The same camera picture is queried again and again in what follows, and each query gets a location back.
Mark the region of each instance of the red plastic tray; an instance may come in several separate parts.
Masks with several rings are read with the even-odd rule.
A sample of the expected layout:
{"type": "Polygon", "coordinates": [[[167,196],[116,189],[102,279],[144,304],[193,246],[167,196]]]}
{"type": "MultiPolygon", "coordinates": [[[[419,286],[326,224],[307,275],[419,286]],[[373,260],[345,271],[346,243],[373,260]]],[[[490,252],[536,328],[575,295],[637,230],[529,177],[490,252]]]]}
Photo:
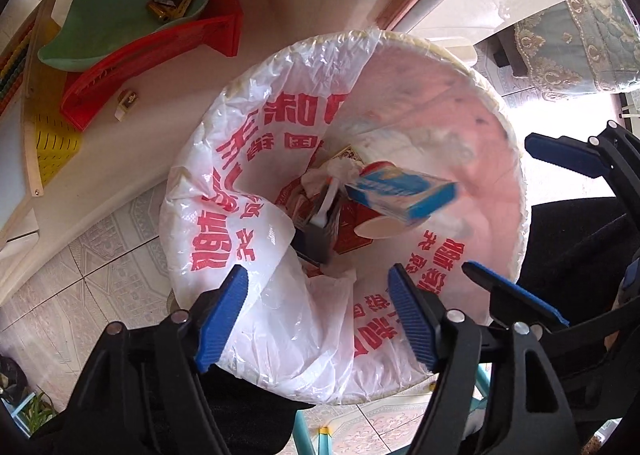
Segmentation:
{"type": "Polygon", "coordinates": [[[70,72],[60,112],[84,130],[126,80],[178,54],[205,44],[225,56],[238,53],[242,9],[239,0],[209,0],[197,21],[135,40],[82,73],[70,72]]]}

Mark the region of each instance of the white plastic bag with red text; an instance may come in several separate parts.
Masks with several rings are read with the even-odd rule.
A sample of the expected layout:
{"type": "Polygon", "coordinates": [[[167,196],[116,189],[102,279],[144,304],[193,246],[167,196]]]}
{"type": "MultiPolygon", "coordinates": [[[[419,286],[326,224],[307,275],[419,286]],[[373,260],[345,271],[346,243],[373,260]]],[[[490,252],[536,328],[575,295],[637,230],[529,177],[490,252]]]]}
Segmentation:
{"type": "Polygon", "coordinates": [[[386,273],[401,262],[418,286],[479,322],[488,297],[462,262],[517,277],[527,210],[501,102],[446,51],[377,29],[299,42],[226,87],[172,167],[160,232],[182,307],[236,263],[248,271],[219,366],[308,403],[359,403],[423,381],[386,273]],[[456,180],[460,196],[423,226],[337,255],[309,278],[277,204],[310,164],[347,145],[367,162],[456,180]]]}

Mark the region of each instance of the clear plastic wrap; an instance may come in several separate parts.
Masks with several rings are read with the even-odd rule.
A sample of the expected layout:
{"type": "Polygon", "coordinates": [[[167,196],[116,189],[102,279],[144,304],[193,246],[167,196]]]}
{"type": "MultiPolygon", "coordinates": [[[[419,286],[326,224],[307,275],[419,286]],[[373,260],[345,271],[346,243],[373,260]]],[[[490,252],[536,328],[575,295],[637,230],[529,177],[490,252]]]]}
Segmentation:
{"type": "Polygon", "coordinates": [[[420,287],[476,322],[488,294],[476,260],[516,279],[528,210],[502,99],[427,41],[378,29],[296,43],[227,86],[169,175],[160,239],[178,303],[220,286],[235,263],[250,292],[219,366],[307,403],[353,404],[423,381],[386,291],[402,263],[420,287]],[[400,237],[337,255],[309,278],[278,207],[309,165],[351,145],[459,183],[458,199],[400,237]]]}

